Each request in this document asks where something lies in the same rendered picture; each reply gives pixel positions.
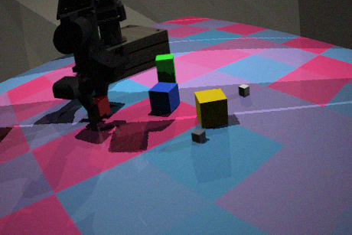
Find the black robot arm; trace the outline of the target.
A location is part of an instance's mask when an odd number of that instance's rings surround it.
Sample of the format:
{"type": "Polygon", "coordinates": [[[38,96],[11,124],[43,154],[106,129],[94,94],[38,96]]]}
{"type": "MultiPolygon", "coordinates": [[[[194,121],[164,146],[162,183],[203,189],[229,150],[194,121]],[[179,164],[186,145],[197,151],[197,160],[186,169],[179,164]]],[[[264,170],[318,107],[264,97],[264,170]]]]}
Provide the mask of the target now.
{"type": "Polygon", "coordinates": [[[119,24],[127,19],[121,1],[58,0],[57,7],[57,20],[60,20],[60,25],[54,32],[53,42],[56,50],[62,54],[72,54],[86,41],[97,38],[100,33],[100,39],[104,39],[105,43],[99,45],[99,51],[96,53],[93,49],[88,51],[86,76],[93,77],[95,74],[111,83],[124,75],[125,67],[130,63],[128,47],[121,45],[115,51],[106,50],[127,42],[122,38],[119,24]]]}

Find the blue block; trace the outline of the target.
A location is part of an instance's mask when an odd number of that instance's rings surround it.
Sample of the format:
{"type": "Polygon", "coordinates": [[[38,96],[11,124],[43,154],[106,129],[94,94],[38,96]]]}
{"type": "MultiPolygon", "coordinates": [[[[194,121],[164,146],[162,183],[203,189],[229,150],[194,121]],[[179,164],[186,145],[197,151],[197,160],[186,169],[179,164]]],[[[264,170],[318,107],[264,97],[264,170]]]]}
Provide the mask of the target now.
{"type": "Polygon", "coordinates": [[[148,95],[152,111],[171,113],[180,104],[177,83],[157,82],[148,95]]]}

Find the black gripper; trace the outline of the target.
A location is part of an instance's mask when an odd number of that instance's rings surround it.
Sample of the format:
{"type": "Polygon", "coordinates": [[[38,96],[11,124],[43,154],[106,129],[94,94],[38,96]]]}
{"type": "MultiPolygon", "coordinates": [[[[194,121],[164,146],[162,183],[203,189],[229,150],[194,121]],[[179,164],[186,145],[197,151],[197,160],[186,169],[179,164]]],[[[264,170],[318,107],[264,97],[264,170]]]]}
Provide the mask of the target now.
{"type": "Polygon", "coordinates": [[[83,45],[73,53],[76,66],[72,68],[73,73],[77,72],[75,77],[63,77],[54,83],[52,91],[54,98],[62,100],[78,99],[86,111],[95,117],[95,105],[93,101],[93,91],[97,96],[107,96],[109,82],[94,74],[93,77],[86,76],[86,56],[88,51],[93,49],[96,53],[99,51],[99,45],[105,43],[104,39],[91,39],[83,43],[83,45]],[[90,86],[90,80],[92,86],[90,86]]]}

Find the yellow block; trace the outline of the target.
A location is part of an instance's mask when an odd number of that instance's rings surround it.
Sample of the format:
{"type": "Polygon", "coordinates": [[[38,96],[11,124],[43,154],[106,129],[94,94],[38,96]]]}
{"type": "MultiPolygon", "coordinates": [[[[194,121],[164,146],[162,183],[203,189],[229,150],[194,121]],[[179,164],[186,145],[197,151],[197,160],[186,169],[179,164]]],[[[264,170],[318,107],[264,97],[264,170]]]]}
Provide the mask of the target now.
{"type": "Polygon", "coordinates": [[[228,123],[227,98],[220,88],[194,92],[194,95],[202,129],[228,123]]]}

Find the red block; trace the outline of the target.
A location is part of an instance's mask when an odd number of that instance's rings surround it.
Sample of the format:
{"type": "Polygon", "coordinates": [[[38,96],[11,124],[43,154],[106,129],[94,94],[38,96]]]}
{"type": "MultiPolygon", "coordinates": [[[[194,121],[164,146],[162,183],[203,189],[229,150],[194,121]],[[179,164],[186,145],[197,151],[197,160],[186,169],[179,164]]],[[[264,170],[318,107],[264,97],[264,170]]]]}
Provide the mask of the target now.
{"type": "Polygon", "coordinates": [[[91,119],[98,119],[102,121],[109,113],[111,109],[109,106],[108,96],[93,96],[93,101],[95,105],[95,117],[92,117],[88,112],[88,116],[91,119]]]}

